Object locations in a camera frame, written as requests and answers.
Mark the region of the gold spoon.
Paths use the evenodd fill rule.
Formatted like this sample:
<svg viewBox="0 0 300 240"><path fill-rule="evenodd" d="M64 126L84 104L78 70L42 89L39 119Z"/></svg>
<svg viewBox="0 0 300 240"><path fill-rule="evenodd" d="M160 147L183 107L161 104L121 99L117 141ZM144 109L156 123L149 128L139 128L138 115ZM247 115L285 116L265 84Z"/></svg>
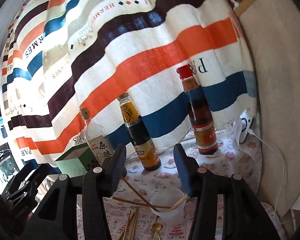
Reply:
<svg viewBox="0 0 300 240"><path fill-rule="evenodd" d="M157 234L158 240L161 240L161 236L160 236L160 230L162 229L162 225L159 223L154 223L152 225L152 231L151 231L151 236L150 239L152 239L154 237L155 234Z"/></svg>

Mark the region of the bamboo chopstick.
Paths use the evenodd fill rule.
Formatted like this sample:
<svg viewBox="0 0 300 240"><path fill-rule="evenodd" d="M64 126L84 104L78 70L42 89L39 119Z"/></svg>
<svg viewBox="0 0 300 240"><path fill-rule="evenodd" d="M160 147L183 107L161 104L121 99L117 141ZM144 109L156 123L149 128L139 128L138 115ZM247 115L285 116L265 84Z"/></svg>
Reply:
<svg viewBox="0 0 300 240"><path fill-rule="evenodd" d="M137 207L136 211L135 211L135 216L134 216L134 220L133 220L133 227L132 227L132 230L131 230L131 233L130 233L130 240L134 240L134 238L135 238L136 226L137 226L137 223L138 223L139 209L140 208Z"/></svg>
<svg viewBox="0 0 300 240"><path fill-rule="evenodd" d="M160 212L154 205L152 205L146 198L144 198L132 185L130 185L130 183L123 176L121 176L121 179L145 204L147 204L154 211Z"/></svg>
<svg viewBox="0 0 300 240"><path fill-rule="evenodd" d="M121 201L121 202L124 202L124 203L128 203L128 204L134 204L134 205L139 205L139 206L155 207L156 209L170 209L171 208L169 206L160 206L160 205L153 205L151 203L136 202L136 201L127 200L127 199L123 199L123 198L119 198L119 197L112 197L112 199L117 200L117 201Z"/></svg>
<svg viewBox="0 0 300 240"><path fill-rule="evenodd" d="M131 224L134 216L135 216L135 212L133 212L132 214L129 215L129 219L127 220L127 222L125 224L125 227L121 231L121 233L120 233L120 235L118 237L118 240L122 240L123 239L123 237L126 234L126 232L127 232L128 228L129 228L129 226L130 226L130 224Z"/></svg>
<svg viewBox="0 0 300 240"><path fill-rule="evenodd" d="M181 204L183 204L183 202L187 201L189 199L189 197L187 195L184 195L183 197L181 197L168 211L173 211L176 208L178 208Z"/></svg>

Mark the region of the clear cooking wine bottle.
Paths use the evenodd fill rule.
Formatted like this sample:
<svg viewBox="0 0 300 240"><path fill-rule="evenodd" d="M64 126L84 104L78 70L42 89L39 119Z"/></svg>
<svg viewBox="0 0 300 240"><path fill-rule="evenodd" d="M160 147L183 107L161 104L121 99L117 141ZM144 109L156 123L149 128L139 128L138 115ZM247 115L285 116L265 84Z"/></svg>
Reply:
<svg viewBox="0 0 300 240"><path fill-rule="evenodd" d="M106 159L110 159L113 156L114 150L108 141L104 127L94 122L88 108L83 107L79 112L85 123L85 140L99 163L99 166L102 166Z"/></svg>

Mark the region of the green checkered box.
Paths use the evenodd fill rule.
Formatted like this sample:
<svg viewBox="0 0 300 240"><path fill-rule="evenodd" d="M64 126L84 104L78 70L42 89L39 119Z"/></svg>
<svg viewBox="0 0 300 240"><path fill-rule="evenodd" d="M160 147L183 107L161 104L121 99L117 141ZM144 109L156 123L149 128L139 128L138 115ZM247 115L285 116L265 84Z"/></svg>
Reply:
<svg viewBox="0 0 300 240"><path fill-rule="evenodd" d="M87 143L74 146L55 160L62 174L70 178L85 175L95 167L99 167L97 159Z"/></svg>

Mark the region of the red capped sauce bottle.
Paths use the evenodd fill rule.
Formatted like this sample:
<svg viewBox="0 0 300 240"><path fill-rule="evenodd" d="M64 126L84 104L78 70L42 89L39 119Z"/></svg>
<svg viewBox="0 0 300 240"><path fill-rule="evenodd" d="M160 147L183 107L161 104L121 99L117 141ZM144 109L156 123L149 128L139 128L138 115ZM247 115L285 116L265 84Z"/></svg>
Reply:
<svg viewBox="0 0 300 240"><path fill-rule="evenodd" d="M183 90L189 98L187 110L198 151L202 155L212 155L217 149L217 137L213 117L203 89L198 85L189 64L177 69Z"/></svg>

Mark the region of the dark soy sauce bottle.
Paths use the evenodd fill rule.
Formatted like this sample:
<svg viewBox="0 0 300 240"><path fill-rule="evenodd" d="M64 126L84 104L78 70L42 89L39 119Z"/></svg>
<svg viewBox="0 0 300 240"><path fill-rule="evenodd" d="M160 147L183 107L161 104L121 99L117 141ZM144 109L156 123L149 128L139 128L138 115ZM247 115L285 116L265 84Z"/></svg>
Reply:
<svg viewBox="0 0 300 240"><path fill-rule="evenodd" d="M147 171L157 170L161 160L141 115L127 92L119 95L117 100L128 136L143 168Z"/></svg>

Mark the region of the translucent plastic cup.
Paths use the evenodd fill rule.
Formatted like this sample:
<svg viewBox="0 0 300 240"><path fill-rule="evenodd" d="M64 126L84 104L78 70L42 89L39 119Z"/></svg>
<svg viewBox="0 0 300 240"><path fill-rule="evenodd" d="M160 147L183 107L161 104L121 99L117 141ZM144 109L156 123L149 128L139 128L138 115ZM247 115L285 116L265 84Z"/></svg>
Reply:
<svg viewBox="0 0 300 240"><path fill-rule="evenodd" d="M185 194L178 188L163 189L151 197L150 203L157 209L155 211L151 208L151 211L159 216L159 218L169 225L177 225L185 222L184 207L185 201L183 201L178 207L170 210Z"/></svg>

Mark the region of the printed bear tablecloth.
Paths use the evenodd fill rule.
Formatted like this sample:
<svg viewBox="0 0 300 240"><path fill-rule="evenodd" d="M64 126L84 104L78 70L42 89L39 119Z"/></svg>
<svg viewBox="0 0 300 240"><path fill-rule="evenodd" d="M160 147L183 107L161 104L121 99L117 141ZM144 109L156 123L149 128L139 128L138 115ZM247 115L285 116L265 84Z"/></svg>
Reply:
<svg viewBox="0 0 300 240"><path fill-rule="evenodd" d="M237 150L232 145L232 126L217 131L218 150L213 155L201 155L195 145L193 133L186 135L182 146L188 156L196 159L199 166L205 167L216 175L229 177L234 173L240 174L253 192L257 192L262 166L262 152L260 142L255 137L249 137L247 142ZM127 146L126 169L128 182L138 190L147 200L163 189L182 189L177 168L173 159L173 150L170 148L160 154L161 167L148 172L141 166L137 154L133 152L131 144ZM114 197L136 202L142 200L121 181ZM150 239L152 224L157 222L163 225L160 235L162 239L188 239L195 212L195 199L185 202L185 222L179 225L165 224L147 206L141 206L136 227L136 239ZM128 215L137 207L114 199L106 199L104 206L112 239L118 239L125 227Z"/></svg>

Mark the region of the white charging device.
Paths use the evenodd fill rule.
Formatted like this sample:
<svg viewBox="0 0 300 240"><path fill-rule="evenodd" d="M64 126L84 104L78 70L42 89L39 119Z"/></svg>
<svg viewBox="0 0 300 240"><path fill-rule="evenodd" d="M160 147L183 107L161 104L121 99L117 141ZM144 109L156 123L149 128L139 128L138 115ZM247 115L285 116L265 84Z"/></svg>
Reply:
<svg viewBox="0 0 300 240"><path fill-rule="evenodd" d="M253 122L254 116L251 110L247 108L234 123L233 142L237 144L244 143L247 139L249 129L252 128Z"/></svg>

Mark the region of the striped orange blue white blanket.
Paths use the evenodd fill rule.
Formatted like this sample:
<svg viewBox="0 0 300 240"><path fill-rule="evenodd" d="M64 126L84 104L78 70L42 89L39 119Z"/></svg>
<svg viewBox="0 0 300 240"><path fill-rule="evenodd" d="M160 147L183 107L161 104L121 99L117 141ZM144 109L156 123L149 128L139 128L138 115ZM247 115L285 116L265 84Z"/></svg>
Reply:
<svg viewBox="0 0 300 240"><path fill-rule="evenodd" d="M117 97L128 93L154 145L191 129L177 69L190 64L215 127L256 112L253 63L227 0L29 0L0 64L8 136L38 163L83 141L87 107L112 144L129 143Z"/></svg>

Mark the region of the beige cushion board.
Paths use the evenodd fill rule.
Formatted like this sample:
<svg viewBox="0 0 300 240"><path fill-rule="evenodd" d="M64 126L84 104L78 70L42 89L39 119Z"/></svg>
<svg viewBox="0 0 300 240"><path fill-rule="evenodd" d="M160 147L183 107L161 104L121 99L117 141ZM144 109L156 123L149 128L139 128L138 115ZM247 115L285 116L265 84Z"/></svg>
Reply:
<svg viewBox="0 0 300 240"><path fill-rule="evenodd" d="M280 216L300 194L300 10L257 0L239 20L255 66L261 107L261 191Z"/></svg>

